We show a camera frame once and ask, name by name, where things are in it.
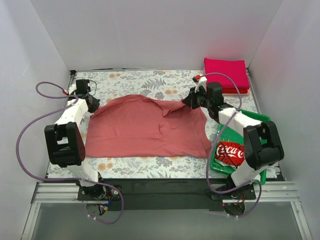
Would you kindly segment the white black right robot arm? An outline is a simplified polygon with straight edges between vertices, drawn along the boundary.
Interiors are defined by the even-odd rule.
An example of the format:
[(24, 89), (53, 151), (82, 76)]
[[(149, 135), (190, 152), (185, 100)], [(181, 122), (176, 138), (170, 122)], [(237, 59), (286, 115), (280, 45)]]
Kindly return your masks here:
[(284, 149), (277, 126), (273, 121), (261, 122), (243, 114), (239, 108), (225, 102), (222, 86), (218, 82), (199, 83), (189, 90), (182, 102), (190, 109), (207, 109), (209, 116), (224, 128), (231, 128), (243, 137), (244, 161), (227, 177), (222, 190), (209, 190), (215, 194), (227, 194), (237, 199), (245, 192), (245, 187), (255, 181), (255, 177), (284, 158)]

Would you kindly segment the salmon pink t shirt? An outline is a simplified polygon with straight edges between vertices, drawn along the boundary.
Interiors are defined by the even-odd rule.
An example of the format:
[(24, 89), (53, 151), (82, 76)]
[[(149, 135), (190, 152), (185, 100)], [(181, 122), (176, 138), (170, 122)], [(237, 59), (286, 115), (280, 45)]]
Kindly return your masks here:
[(181, 101), (131, 94), (111, 100), (90, 117), (85, 151), (92, 158), (206, 158), (207, 118)]

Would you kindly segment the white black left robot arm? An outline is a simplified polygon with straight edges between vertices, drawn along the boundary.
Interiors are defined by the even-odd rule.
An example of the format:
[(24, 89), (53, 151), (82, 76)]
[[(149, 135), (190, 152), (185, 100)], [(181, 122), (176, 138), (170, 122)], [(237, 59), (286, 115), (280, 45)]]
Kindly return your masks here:
[(82, 193), (95, 200), (106, 196), (106, 187), (100, 173), (86, 160), (86, 148), (79, 126), (86, 113), (94, 113), (100, 100), (90, 94), (88, 79), (78, 79), (64, 94), (68, 96), (67, 109), (61, 117), (44, 128), (44, 135), (50, 163), (58, 165), (78, 178)]

